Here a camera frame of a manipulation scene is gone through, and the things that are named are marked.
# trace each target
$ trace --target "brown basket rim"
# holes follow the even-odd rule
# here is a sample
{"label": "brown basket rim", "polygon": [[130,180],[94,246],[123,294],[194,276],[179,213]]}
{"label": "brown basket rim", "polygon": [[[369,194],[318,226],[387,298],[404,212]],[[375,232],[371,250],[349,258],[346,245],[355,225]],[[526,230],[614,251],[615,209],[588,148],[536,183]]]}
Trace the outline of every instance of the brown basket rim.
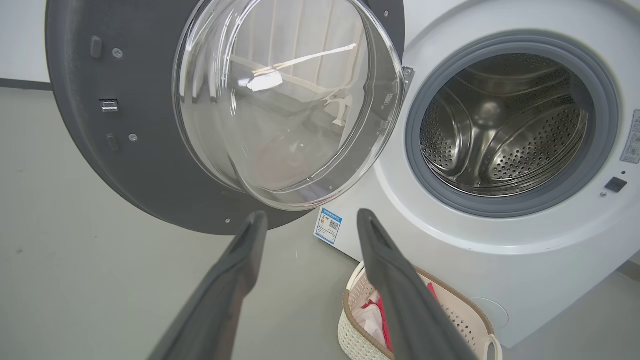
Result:
{"label": "brown basket rim", "polygon": [[[458,297],[460,300],[462,300],[465,304],[469,305],[469,307],[471,307],[480,316],[480,319],[482,319],[484,326],[486,327],[487,333],[489,335],[495,335],[493,332],[493,327],[491,326],[491,322],[489,322],[489,319],[486,317],[484,312],[480,310],[480,308],[474,302],[469,300],[466,296],[462,295],[460,292],[456,291],[454,288],[450,287],[449,285],[447,285],[437,277],[424,271],[423,269],[418,268],[416,266],[414,266],[414,268],[418,274],[431,280],[431,282],[434,282],[435,284],[439,285],[441,288],[452,293],[453,295]],[[351,308],[349,307],[349,294],[350,294],[349,289],[346,289],[344,291],[344,295],[342,296],[342,307],[344,309],[344,314],[347,316],[347,320],[349,320],[349,323],[351,324],[351,326],[353,326],[353,328],[356,329],[356,331],[358,331],[360,335],[362,335],[371,345],[376,347],[387,358],[389,358],[390,360],[394,360],[395,359],[394,354],[391,351],[389,351],[389,349],[387,349],[385,346],[383,346],[378,340],[374,339],[373,336],[371,336],[365,329],[363,329],[362,326],[360,326],[360,324],[355,320],[355,318],[353,317],[353,313],[351,312]]]}

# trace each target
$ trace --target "washing machine door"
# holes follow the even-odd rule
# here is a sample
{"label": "washing machine door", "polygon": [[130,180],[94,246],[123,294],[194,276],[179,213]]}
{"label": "washing machine door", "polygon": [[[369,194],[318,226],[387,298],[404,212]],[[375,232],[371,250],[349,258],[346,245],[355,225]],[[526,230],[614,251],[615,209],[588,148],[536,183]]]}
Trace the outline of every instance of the washing machine door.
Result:
{"label": "washing machine door", "polygon": [[135,206],[205,233],[258,209],[276,227],[384,148],[405,87],[378,20],[402,49],[393,3],[50,0],[51,82],[84,157]]}

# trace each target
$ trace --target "perforated metal drum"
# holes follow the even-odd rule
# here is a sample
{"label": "perforated metal drum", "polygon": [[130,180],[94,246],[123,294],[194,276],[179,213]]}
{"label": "perforated metal drum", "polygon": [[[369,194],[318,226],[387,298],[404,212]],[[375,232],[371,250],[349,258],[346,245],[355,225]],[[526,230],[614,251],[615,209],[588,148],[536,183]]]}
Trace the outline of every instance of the perforated metal drum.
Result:
{"label": "perforated metal drum", "polygon": [[461,71],[424,115],[420,145],[430,169],[485,197],[532,190],[558,175],[582,144],[588,112],[572,73],[542,56],[494,56]]}

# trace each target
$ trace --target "laundry basket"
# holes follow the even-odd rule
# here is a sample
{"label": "laundry basket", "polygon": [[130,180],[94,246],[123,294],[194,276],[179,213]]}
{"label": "laundry basket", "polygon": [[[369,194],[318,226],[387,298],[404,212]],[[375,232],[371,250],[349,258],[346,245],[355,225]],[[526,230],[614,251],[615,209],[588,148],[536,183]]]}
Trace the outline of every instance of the laundry basket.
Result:
{"label": "laundry basket", "polygon": [[[421,269],[416,268],[416,271],[425,284],[433,284],[442,309],[453,326],[460,330],[460,336],[476,357],[488,360],[489,344],[493,343],[496,360],[502,360],[502,348],[483,312],[471,300],[444,282]],[[376,289],[367,278],[364,262],[360,263],[347,283],[347,290],[342,298],[344,309],[338,324],[340,346],[352,360],[394,360],[393,353],[369,335],[351,313],[356,306],[364,304],[374,291]]]}

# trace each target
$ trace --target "baseboard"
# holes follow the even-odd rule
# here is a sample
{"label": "baseboard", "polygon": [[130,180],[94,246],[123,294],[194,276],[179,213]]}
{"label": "baseboard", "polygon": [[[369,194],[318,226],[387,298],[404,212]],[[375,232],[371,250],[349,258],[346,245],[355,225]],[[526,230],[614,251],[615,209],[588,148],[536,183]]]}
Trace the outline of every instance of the baseboard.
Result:
{"label": "baseboard", "polygon": [[633,261],[627,261],[618,268],[618,272],[628,277],[629,279],[640,282],[640,265]]}
{"label": "baseboard", "polygon": [[41,83],[39,81],[15,80],[0,78],[0,88],[13,88],[23,90],[43,90],[51,91],[51,83]]}

